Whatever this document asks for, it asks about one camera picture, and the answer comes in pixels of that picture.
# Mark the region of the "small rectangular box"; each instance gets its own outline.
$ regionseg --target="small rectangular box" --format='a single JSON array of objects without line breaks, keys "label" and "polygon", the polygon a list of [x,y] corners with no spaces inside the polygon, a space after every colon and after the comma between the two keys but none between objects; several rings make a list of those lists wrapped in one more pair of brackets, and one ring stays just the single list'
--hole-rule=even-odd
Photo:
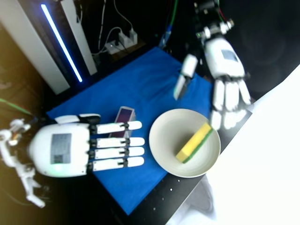
[{"label": "small rectangular box", "polygon": [[[126,123],[134,120],[135,120],[135,110],[133,108],[129,108],[126,106],[121,106],[117,118],[115,120],[115,123],[121,123],[121,122]],[[115,133],[111,133],[109,137],[130,138],[131,132],[132,132],[131,130],[115,132]]]}]

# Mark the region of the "blue tablecloth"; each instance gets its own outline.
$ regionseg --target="blue tablecloth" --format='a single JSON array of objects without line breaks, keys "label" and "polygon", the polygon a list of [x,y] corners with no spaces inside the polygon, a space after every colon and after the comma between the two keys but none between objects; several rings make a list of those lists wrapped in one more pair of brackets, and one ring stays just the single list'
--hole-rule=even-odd
[{"label": "blue tablecloth", "polygon": [[139,167],[95,172],[106,190],[129,215],[167,172],[154,160],[148,142],[154,120],[162,113],[187,108],[209,117],[211,84],[195,76],[180,101],[173,98],[181,63],[159,48],[127,64],[72,99],[48,112],[51,118],[67,114],[99,113],[101,123],[115,120],[120,106],[135,109],[143,127],[132,136],[143,137],[145,163]]}]

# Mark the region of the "yellow sponge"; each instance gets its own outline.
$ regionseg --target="yellow sponge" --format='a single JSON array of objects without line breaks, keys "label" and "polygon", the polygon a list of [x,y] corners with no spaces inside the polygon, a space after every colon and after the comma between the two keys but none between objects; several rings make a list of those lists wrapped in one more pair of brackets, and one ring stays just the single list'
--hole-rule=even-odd
[{"label": "yellow sponge", "polygon": [[212,130],[208,123],[204,123],[178,152],[176,158],[182,163],[189,161],[212,133]]}]

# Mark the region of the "round plate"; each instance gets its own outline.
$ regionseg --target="round plate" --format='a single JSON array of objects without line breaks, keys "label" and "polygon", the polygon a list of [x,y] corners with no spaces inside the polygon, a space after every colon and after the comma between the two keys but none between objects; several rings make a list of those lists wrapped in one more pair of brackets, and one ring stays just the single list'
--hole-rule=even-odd
[{"label": "round plate", "polygon": [[157,163],[169,173],[184,178],[205,174],[216,162],[221,152],[217,131],[213,131],[204,145],[185,164],[176,154],[193,134],[208,120],[189,109],[173,109],[160,115],[153,123],[149,144]]}]

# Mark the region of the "light strip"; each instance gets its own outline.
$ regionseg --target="light strip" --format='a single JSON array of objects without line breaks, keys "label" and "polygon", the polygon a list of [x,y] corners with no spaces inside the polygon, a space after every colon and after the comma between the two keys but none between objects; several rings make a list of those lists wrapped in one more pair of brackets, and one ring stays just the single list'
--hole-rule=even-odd
[{"label": "light strip", "polygon": [[75,74],[76,74],[79,82],[82,82],[83,80],[82,80],[82,78],[81,78],[81,76],[80,76],[80,74],[79,74],[79,72],[78,72],[78,70],[77,70],[77,68],[76,68],[76,66],[75,66],[75,64],[74,64],[74,62],[73,62],[73,60],[72,60],[72,58],[71,58],[71,56],[70,56],[70,54],[69,54],[69,52],[68,52],[65,44],[64,44],[64,42],[61,39],[61,36],[60,36],[60,34],[59,34],[59,32],[58,32],[58,30],[57,30],[57,28],[56,28],[56,26],[55,26],[55,24],[53,22],[53,19],[50,16],[50,13],[49,13],[46,5],[42,4],[41,7],[42,7],[42,10],[43,10],[43,12],[44,12],[44,14],[45,14],[45,16],[46,16],[46,18],[47,18],[47,20],[48,20],[51,28],[52,28],[52,30],[54,32],[54,34],[55,34],[55,36],[56,36],[56,38],[57,38],[57,40],[58,40],[58,42],[59,42],[62,50],[64,51],[64,53],[65,53],[65,55],[67,57],[67,60],[69,61],[72,69],[74,70],[74,72],[75,72]]}]

